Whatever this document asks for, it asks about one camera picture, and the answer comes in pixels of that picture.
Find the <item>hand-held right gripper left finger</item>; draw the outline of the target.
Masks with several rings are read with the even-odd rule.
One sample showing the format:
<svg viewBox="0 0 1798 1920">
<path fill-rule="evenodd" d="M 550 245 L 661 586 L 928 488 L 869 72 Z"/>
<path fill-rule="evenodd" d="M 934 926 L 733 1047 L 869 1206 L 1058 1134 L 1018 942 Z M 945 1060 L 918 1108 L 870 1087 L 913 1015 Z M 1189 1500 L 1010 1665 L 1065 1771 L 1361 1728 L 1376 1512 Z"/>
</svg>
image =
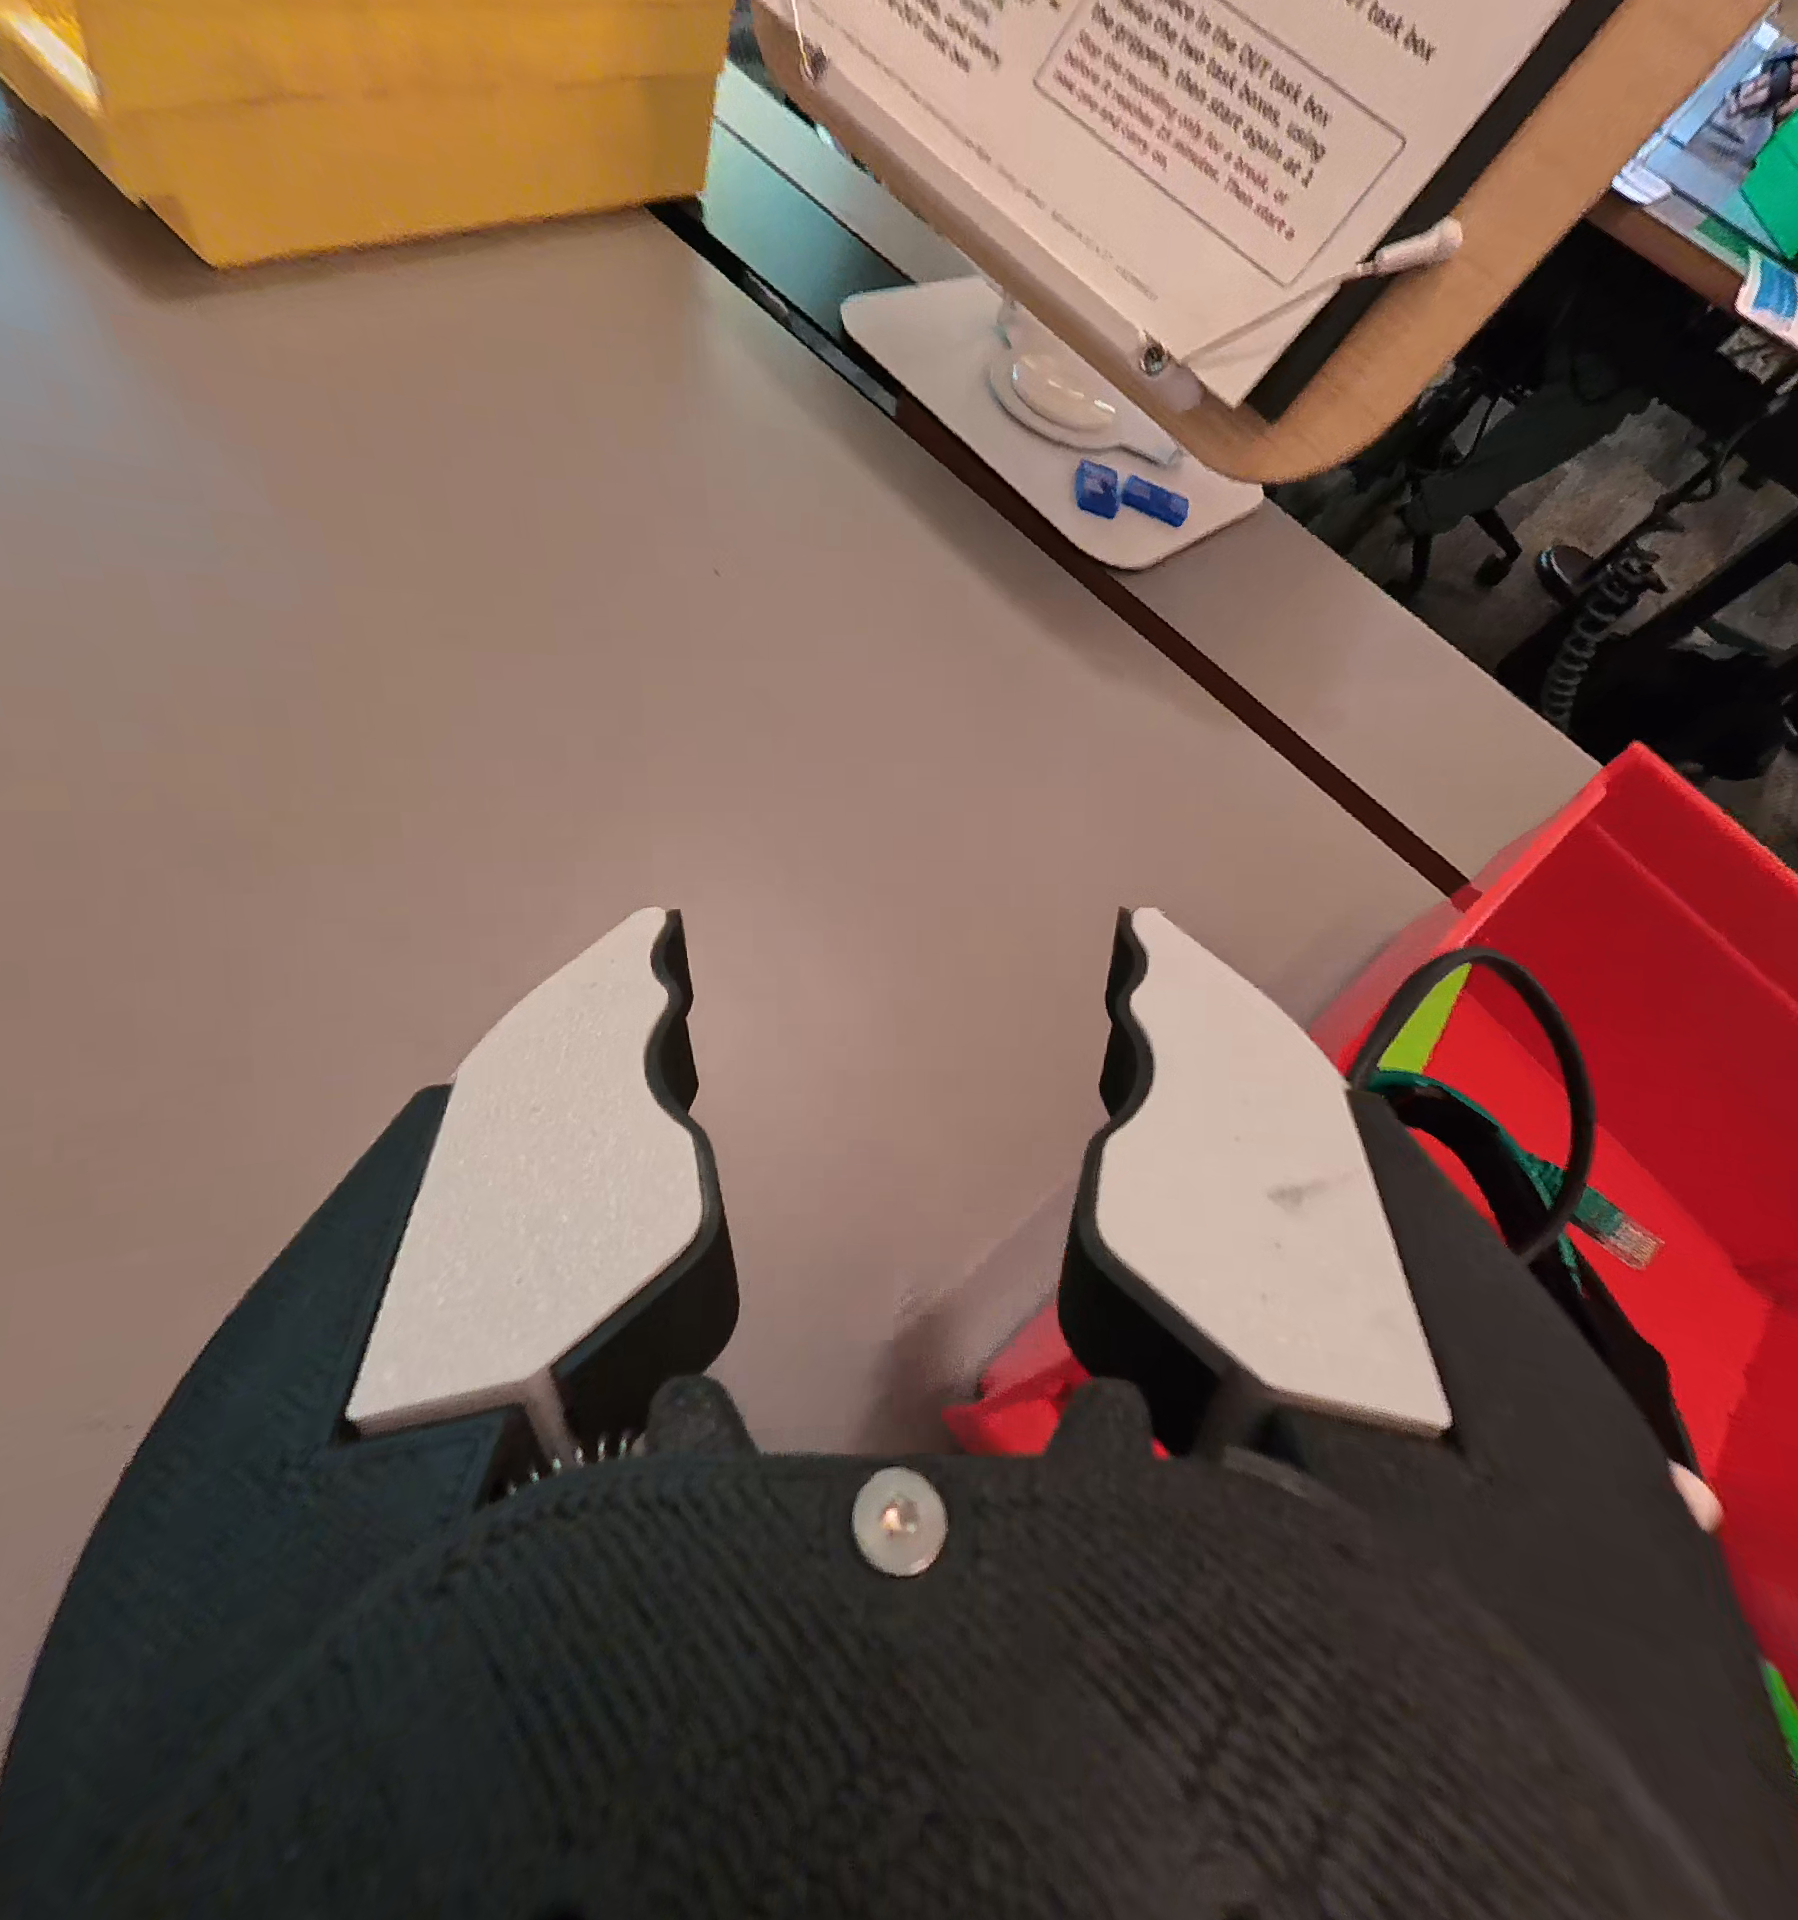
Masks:
<svg viewBox="0 0 1798 1920">
<path fill-rule="evenodd" d="M 362 1433 L 517 1409 L 538 1443 L 630 1443 L 739 1319 L 691 1105 L 684 915 L 636 909 L 453 1073 L 345 1403 Z"/>
</svg>

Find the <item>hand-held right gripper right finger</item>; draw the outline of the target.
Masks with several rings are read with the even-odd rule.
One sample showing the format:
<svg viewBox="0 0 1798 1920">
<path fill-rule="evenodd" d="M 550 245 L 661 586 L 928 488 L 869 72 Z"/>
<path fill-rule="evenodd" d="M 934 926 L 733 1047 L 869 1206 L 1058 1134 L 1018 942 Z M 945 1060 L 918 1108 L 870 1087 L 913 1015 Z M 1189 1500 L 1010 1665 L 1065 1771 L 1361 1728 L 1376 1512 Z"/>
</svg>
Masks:
<svg viewBox="0 0 1798 1920">
<path fill-rule="evenodd" d="M 1058 1328 L 1189 1453 L 1225 1398 L 1441 1440 L 1455 1412 L 1341 1073 L 1164 909 L 1121 909 Z"/>
</svg>

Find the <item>red plastic bin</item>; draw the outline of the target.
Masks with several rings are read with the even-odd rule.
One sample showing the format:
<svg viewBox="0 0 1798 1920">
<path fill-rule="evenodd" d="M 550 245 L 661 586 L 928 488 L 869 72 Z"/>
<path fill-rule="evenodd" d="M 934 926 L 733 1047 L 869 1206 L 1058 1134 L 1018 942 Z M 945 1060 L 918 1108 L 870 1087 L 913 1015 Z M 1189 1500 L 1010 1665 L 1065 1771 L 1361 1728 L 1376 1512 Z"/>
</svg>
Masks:
<svg viewBox="0 0 1798 1920">
<path fill-rule="evenodd" d="M 1651 1732 L 1753 1662 L 1798 1702 L 1798 877 L 1629 748 L 1304 1030 L 1455 1422 L 1225 1398 L 1206 1430 L 1425 1538 Z M 1055 1300 L 945 1419 L 1054 1451 L 1097 1383 Z"/>
</svg>

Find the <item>yellow plastic bin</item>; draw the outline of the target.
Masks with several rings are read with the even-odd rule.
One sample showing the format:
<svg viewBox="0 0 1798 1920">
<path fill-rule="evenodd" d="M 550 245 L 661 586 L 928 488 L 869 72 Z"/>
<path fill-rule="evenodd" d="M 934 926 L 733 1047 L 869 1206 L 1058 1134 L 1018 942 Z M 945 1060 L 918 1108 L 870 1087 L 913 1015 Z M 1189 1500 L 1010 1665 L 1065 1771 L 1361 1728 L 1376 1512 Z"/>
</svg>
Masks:
<svg viewBox="0 0 1798 1920">
<path fill-rule="evenodd" d="M 0 82 L 213 268 L 694 195 L 730 2 L 0 2 Z"/>
</svg>

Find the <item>small blue plastic piece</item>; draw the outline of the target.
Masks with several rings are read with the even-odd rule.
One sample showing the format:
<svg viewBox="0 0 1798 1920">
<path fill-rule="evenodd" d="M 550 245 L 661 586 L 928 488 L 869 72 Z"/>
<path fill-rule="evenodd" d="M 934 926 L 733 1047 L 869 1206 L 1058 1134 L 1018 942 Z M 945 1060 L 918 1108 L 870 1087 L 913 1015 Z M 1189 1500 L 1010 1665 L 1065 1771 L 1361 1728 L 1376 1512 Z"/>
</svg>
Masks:
<svg viewBox="0 0 1798 1920">
<path fill-rule="evenodd" d="M 1118 471 L 1095 459 L 1079 459 L 1073 471 L 1073 499 L 1082 514 L 1118 519 L 1121 511 L 1131 511 L 1168 529 L 1183 528 L 1189 519 L 1188 495 L 1159 485 L 1139 471 Z"/>
</svg>

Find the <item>white round disc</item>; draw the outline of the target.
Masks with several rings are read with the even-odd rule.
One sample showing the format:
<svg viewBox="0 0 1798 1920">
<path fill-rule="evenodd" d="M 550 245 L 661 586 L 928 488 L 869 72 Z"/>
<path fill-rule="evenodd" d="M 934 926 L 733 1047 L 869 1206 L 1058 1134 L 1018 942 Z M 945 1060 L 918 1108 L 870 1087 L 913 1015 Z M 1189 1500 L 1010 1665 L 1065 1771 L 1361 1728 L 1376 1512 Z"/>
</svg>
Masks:
<svg viewBox="0 0 1798 1920">
<path fill-rule="evenodd" d="M 985 382 L 995 404 L 1043 441 L 1079 449 L 1131 443 L 1125 398 L 1013 304 L 995 315 Z"/>
</svg>

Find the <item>wood-edged work table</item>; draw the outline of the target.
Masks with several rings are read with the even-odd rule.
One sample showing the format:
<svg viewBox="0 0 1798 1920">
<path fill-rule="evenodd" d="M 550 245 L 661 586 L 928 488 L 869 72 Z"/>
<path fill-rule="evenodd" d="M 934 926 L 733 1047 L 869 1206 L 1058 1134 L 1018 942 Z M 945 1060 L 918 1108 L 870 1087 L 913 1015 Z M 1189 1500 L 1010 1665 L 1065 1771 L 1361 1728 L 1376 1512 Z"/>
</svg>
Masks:
<svg viewBox="0 0 1798 1920">
<path fill-rule="evenodd" d="M 1631 201 L 1607 191 L 1584 224 L 1690 289 L 1730 324 L 1798 358 L 1798 264 L 1778 261 L 1680 192 Z"/>
</svg>

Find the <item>printed instruction sheet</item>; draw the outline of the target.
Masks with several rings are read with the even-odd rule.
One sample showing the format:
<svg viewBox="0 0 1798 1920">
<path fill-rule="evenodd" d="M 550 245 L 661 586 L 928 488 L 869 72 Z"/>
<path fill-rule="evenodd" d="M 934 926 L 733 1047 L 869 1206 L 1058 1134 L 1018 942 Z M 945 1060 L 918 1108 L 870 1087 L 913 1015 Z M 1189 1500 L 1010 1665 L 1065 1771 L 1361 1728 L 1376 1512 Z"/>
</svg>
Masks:
<svg viewBox="0 0 1798 1920">
<path fill-rule="evenodd" d="M 785 2 L 827 100 L 1240 404 L 1566 2 Z"/>
</svg>

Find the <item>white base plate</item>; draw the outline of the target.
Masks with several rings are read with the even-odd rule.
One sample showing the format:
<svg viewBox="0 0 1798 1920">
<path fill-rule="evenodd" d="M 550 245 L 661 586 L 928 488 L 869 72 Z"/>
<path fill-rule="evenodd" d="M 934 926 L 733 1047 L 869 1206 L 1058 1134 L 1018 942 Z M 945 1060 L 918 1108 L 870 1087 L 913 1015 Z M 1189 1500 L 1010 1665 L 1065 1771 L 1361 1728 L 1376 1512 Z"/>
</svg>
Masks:
<svg viewBox="0 0 1798 1920">
<path fill-rule="evenodd" d="M 1201 467 L 1168 428 L 1156 425 L 1103 374 L 1103 383 L 1125 398 L 1127 446 L 1079 449 L 1054 443 L 1010 419 L 985 382 L 992 324 L 1007 304 L 1034 318 L 985 276 L 949 276 L 854 294 L 840 300 L 840 324 L 854 346 L 934 413 L 982 467 L 1095 562 L 1121 571 L 1150 568 L 1262 505 L 1262 485 Z M 1189 519 L 1183 528 L 1168 529 L 1131 511 L 1118 519 L 1082 514 L 1073 499 L 1079 459 L 1139 471 L 1188 495 Z"/>
</svg>

